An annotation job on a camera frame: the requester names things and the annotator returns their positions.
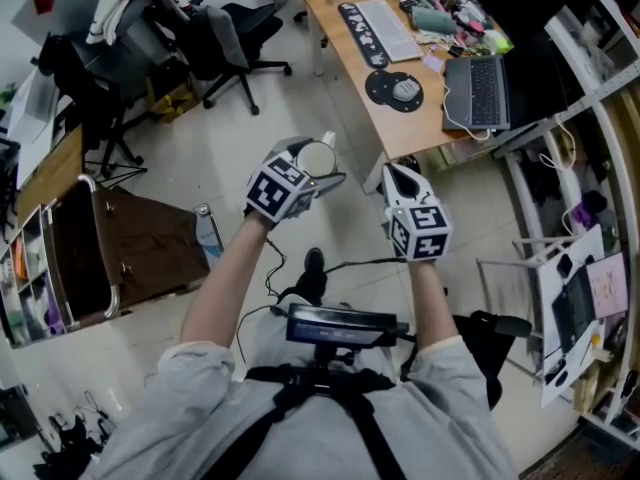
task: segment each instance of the clothing on chair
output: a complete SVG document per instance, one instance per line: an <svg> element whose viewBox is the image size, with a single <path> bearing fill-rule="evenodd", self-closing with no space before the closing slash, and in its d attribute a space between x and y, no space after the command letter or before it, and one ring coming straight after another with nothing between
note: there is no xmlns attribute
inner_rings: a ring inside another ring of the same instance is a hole
<svg viewBox="0 0 640 480"><path fill-rule="evenodd" d="M89 28L87 43L95 44L106 41L112 45L116 40L116 27L131 0L99 0L93 23ZM187 21L187 14L193 10L189 0L169 0L171 10Z"/></svg>
<svg viewBox="0 0 640 480"><path fill-rule="evenodd" d="M204 9L206 9L207 17L209 18L209 26L220 43L224 58L227 59L229 64L248 69L249 63L247 62L247 57L245 57L242 51L238 33L233 26L233 20L229 13L210 5L204 6Z"/></svg>

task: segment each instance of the black harness strap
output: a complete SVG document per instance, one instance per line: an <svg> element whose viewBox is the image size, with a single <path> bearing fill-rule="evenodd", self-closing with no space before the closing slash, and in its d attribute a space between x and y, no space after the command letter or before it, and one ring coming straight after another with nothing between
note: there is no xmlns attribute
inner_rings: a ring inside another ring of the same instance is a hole
<svg viewBox="0 0 640 480"><path fill-rule="evenodd" d="M383 375L372 370L362 370L336 377L327 372L322 382L327 388L326 392L316 387L317 377L290 365L252 368L247 373L247 379L277 382L285 386L273 397L276 407L245 430L207 471L202 477L203 480L238 478L258 453L271 426L282 421L287 411L302 405L305 400L319 393L333 398L351 416L382 480L406 478L373 417L373 405L363 396L364 393L393 387L393 383Z"/></svg>

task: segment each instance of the mouse pad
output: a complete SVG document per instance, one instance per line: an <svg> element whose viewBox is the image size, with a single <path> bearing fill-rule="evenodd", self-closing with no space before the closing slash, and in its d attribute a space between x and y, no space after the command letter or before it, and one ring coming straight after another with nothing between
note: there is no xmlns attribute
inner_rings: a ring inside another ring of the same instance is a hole
<svg viewBox="0 0 640 480"><path fill-rule="evenodd" d="M393 97L393 88L398 82L402 82L403 80L413 80L420 87L418 94L410 101L400 101ZM388 73L384 69L377 69L367 77L364 88L371 101L378 105L389 105L398 112L413 112L414 110L418 110L424 100L424 93L422 92L420 82L410 74L401 71Z"/></svg>

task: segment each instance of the laptop keyboard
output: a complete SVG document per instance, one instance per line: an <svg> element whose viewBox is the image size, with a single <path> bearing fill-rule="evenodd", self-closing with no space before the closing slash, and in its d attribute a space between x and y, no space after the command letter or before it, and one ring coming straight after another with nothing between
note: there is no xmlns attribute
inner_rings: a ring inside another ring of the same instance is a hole
<svg viewBox="0 0 640 480"><path fill-rule="evenodd" d="M493 58L471 61L471 122L500 123L500 90L498 63Z"/></svg>

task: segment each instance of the white tile floor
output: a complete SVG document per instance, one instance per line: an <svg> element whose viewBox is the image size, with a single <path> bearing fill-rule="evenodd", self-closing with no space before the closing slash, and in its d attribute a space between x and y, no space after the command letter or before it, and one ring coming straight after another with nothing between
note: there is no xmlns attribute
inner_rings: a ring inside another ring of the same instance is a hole
<svg viewBox="0 0 640 480"><path fill-rule="evenodd" d="M286 266L273 279L278 290L295 282L304 254L313 246L323 249L328 266L391 254L381 229L382 198L366 196L360 188L363 173L378 152L375 132L331 48L325 53L324 77L311 73L307 32L291 21L297 5L294 2L282 11L284 28L264 51L265 58L289 60L294 75L250 77L259 116L251 117L241 87L234 85L213 109L199 106L171 125L143 125L129 138L150 169L129 188L137 195L183 208L209 202L228 242L242 218L243 188L272 145L296 135L320 138L328 129L337 133L340 164L348 179L339 190L316 201L311 211L272 233L272 240L288 256ZM510 240L519 236L499 166L485 158L431 181L449 206L455 225L453 250L437 264L449 288L451 309L464 314L483 309L486 301L476 258L515 254ZM266 303L265 275L277 262L275 253L266 249L244 311ZM488 269L486 277L494 311L530 315L529 285L523 274L498 267ZM70 420L73 408L84 405L86 389L115 419L126 416L145 380L153 375L160 354L175 343L191 297L167 298L112 322L22 350L7 350L43 426L48 428L46 418L55 412ZM412 320L405 266L343 270L330 277L327 298L364 310L393 311ZM241 333L249 353L254 332L249 317ZM238 363L236 377L242 377L239 357ZM501 379L504 396L493 415L522 470L562 439L577 415L564 401L541 411L539 389L508 364Z"/></svg>

